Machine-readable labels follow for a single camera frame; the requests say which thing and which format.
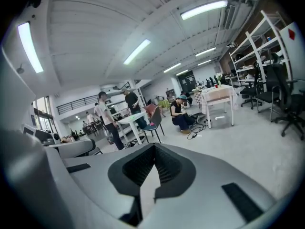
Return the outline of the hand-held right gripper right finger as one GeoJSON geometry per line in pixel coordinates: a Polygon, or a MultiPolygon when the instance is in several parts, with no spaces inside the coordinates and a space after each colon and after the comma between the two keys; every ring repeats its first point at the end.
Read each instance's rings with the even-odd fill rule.
{"type": "Polygon", "coordinates": [[[242,228],[275,199],[229,163],[171,145],[154,145],[160,178],[144,228],[242,228]]]}

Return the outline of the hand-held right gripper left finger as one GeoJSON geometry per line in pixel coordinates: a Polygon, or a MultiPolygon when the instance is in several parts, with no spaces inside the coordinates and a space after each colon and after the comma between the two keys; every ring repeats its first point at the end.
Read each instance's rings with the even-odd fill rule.
{"type": "Polygon", "coordinates": [[[137,225],[155,205],[154,152],[147,147],[151,144],[63,162],[68,167],[88,164],[89,168],[71,173],[81,191],[114,218],[137,225]]]}

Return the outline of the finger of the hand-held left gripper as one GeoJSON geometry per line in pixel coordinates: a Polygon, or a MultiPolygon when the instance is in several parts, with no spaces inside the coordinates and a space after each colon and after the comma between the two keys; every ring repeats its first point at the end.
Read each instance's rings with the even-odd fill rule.
{"type": "Polygon", "coordinates": [[[62,159],[102,154],[102,151],[96,146],[93,139],[84,139],[70,143],[49,145],[45,146],[45,148],[47,150],[51,148],[57,150],[62,159]]]}

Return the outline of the black mezzanine railing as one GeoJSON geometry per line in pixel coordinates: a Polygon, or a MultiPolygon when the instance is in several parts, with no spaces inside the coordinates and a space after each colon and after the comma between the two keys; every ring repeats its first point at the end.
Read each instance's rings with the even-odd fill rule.
{"type": "Polygon", "coordinates": [[[75,101],[57,106],[57,111],[58,111],[58,114],[61,115],[61,114],[64,114],[68,111],[72,111],[74,109],[77,109],[77,108],[80,108],[80,107],[83,107],[83,106],[94,104],[97,101],[98,101],[98,96],[97,95],[88,96],[88,97],[85,97],[85,98],[81,98],[81,99],[78,99],[78,100],[75,100],[75,101]]]}

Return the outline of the white table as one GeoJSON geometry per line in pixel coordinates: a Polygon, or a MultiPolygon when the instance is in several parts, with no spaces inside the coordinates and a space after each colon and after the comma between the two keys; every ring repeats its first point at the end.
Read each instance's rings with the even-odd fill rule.
{"type": "Polygon", "coordinates": [[[140,145],[142,144],[142,141],[141,141],[140,136],[139,136],[139,131],[138,131],[137,127],[135,126],[135,121],[140,119],[141,117],[143,117],[145,119],[147,124],[149,123],[148,115],[147,115],[146,112],[140,112],[140,113],[137,113],[137,114],[130,115],[130,116],[128,116],[128,117],[126,117],[122,120],[119,120],[117,122],[118,127],[121,131],[121,134],[123,135],[126,142],[129,142],[129,140],[126,136],[127,131],[122,128],[122,125],[128,124],[130,126],[129,129],[133,131],[133,133],[135,135],[135,138],[138,141],[138,144],[140,144],[140,145]]]}

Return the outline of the pink chair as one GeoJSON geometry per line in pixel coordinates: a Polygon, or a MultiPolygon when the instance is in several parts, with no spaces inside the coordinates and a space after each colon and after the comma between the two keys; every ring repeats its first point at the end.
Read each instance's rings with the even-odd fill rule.
{"type": "Polygon", "coordinates": [[[151,118],[151,116],[153,115],[153,113],[155,112],[155,110],[157,108],[159,108],[159,106],[157,106],[155,104],[149,104],[144,107],[149,119],[151,118]]]}

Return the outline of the grey chair with blue seat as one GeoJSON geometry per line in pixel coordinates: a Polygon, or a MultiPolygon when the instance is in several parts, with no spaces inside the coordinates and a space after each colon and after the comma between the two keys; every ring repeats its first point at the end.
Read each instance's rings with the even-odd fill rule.
{"type": "Polygon", "coordinates": [[[153,132],[155,132],[155,134],[156,134],[156,136],[158,138],[159,143],[161,143],[161,140],[160,140],[158,132],[157,132],[158,127],[160,127],[161,131],[162,131],[162,134],[164,135],[164,131],[163,131],[161,122],[162,122],[162,117],[161,117],[161,113],[160,113],[160,108],[157,108],[155,110],[155,112],[153,113],[153,115],[151,116],[151,118],[150,118],[150,123],[154,123],[154,126],[150,126],[150,123],[149,123],[143,129],[143,132],[144,132],[144,135],[145,135],[145,138],[146,138],[147,142],[149,142],[149,141],[148,141],[148,137],[147,137],[146,132],[151,132],[152,135],[153,135],[153,132]]]}

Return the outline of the table with pink cloth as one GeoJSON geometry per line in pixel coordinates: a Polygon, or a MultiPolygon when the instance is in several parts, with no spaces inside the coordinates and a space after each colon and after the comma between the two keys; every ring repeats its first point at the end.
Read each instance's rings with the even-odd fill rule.
{"type": "Polygon", "coordinates": [[[211,118],[209,106],[215,104],[229,103],[231,108],[231,125],[234,125],[234,110],[238,109],[238,95],[230,85],[222,84],[220,87],[211,87],[203,89],[200,94],[201,110],[207,117],[208,128],[211,128],[211,118]]]}

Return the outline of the wooden shelf unit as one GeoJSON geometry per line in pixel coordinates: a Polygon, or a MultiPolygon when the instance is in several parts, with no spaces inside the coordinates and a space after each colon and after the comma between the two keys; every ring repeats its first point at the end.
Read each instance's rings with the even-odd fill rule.
{"type": "Polygon", "coordinates": [[[169,103],[173,102],[176,99],[174,89],[166,91],[166,97],[169,103]]]}

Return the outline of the black office chair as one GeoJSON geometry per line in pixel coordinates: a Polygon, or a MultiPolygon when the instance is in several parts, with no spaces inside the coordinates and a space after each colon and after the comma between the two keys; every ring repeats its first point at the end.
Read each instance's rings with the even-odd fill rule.
{"type": "Polygon", "coordinates": [[[294,125],[300,132],[300,139],[305,139],[305,133],[303,128],[305,127],[305,120],[300,117],[305,107],[305,96],[302,94],[292,94],[292,85],[297,80],[287,81],[285,76],[282,74],[282,65],[273,65],[273,71],[278,80],[279,87],[279,107],[282,111],[281,116],[276,117],[273,122],[276,124],[279,121],[286,121],[287,124],[281,132],[281,136],[285,137],[285,132],[291,125],[294,125]]]}
{"type": "Polygon", "coordinates": [[[251,110],[254,109],[254,102],[256,102],[257,106],[261,106],[262,102],[257,101],[255,96],[257,95],[257,84],[259,83],[259,76],[261,76],[260,68],[258,62],[255,62],[253,64],[254,67],[254,81],[248,82],[248,85],[244,85],[244,89],[240,92],[242,96],[248,96],[248,98],[241,103],[241,107],[243,107],[245,104],[250,103],[251,104],[251,110]]]}
{"type": "Polygon", "coordinates": [[[274,112],[274,103],[279,100],[279,83],[274,72],[274,66],[280,63],[280,57],[276,53],[271,53],[269,57],[269,65],[264,67],[265,80],[256,85],[256,101],[258,100],[271,104],[270,121],[274,112]]]}

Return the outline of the black double door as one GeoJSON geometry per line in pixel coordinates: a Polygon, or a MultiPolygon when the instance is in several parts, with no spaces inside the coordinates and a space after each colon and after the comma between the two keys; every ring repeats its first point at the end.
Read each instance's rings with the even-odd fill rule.
{"type": "Polygon", "coordinates": [[[195,76],[193,74],[193,71],[190,70],[190,71],[187,71],[179,76],[178,77],[178,80],[181,84],[181,86],[191,86],[191,87],[194,87],[196,85],[196,80],[195,80],[195,76]]]}

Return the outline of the white shelving rack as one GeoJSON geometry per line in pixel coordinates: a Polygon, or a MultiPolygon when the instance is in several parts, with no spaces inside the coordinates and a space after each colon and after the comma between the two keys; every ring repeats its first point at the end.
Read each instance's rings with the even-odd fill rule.
{"type": "Polygon", "coordinates": [[[254,77],[248,78],[244,76],[244,73],[252,71],[255,62],[258,63],[261,71],[272,63],[270,59],[262,60],[262,56],[270,53],[272,49],[279,49],[280,63],[286,67],[288,80],[292,80],[287,47],[280,34],[280,30],[286,26],[286,23],[279,12],[266,13],[261,10],[260,13],[261,21],[252,31],[246,31],[246,38],[233,52],[229,53],[240,87],[246,86],[247,83],[254,83],[254,77]]]}

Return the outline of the grey partition with red sticker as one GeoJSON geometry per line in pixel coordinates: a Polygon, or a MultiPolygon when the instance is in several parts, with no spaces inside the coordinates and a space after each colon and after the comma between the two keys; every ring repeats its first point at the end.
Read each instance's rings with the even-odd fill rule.
{"type": "Polygon", "coordinates": [[[301,90],[305,91],[305,38],[296,22],[280,30],[280,35],[288,54],[292,80],[297,80],[293,93],[301,94],[301,90]]]}

